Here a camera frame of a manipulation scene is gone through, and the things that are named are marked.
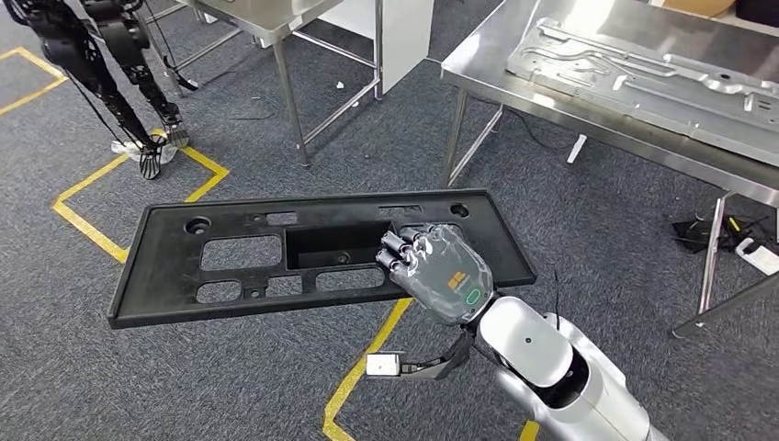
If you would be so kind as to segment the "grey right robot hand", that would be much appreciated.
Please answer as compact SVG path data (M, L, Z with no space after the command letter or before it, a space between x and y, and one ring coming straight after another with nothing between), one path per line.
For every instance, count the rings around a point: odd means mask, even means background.
M376 260L393 283L447 325L473 322L495 297L490 267L450 224L387 231Z

